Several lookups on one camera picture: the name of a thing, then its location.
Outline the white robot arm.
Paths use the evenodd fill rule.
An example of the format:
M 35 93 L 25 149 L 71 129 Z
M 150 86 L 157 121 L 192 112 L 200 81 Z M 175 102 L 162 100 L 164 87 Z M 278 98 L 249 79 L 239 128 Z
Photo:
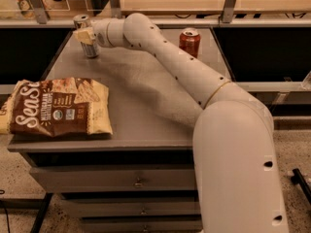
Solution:
M 170 43 L 142 14 L 102 19 L 74 35 L 148 52 L 201 107 L 192 149 L 204 233 L 290 233 L 273 117 L 260 100 Z

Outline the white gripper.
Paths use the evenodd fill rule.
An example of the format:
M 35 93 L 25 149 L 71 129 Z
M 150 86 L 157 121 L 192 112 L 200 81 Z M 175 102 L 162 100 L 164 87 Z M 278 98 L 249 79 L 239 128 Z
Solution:
M 75 30 L 73 35 L 77 41 L 87 45 L 92 45 L 96 41 L 102 48 L 124 48 L 127 40 L 123 35 L 123 23 L 123 19 L 105 18 L 96 21 L 93 29 L 80 28 Z

